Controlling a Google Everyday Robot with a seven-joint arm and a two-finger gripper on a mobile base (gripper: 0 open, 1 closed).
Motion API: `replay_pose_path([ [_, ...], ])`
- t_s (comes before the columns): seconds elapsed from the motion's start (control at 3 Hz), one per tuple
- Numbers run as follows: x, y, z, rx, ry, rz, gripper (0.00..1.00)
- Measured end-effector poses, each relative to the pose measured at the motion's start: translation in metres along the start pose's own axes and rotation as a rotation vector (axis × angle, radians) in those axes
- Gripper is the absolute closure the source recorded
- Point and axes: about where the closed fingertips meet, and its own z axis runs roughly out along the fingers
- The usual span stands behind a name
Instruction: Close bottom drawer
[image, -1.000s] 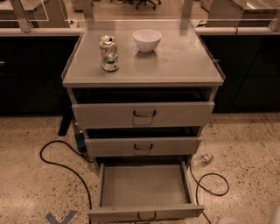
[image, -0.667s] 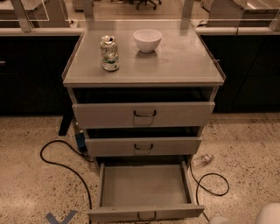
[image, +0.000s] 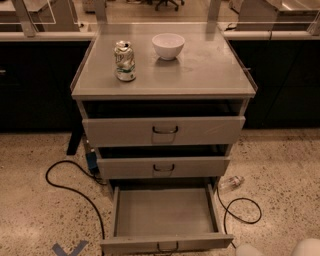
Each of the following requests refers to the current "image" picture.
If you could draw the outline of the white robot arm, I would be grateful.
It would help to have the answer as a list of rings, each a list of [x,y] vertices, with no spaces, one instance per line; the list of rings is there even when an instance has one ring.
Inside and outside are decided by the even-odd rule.
[[[265,256],[250,244],[243,244],[236,248],[236,256]],[[296,244],[290,256],[320,256],[320,240],[309,238]]]

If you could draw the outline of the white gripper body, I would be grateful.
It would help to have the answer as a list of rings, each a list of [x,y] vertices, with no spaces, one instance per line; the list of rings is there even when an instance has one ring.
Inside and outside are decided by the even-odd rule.
[[[236,256],[265,256],[261,251],[250,244],[239,245],[236,248]]]

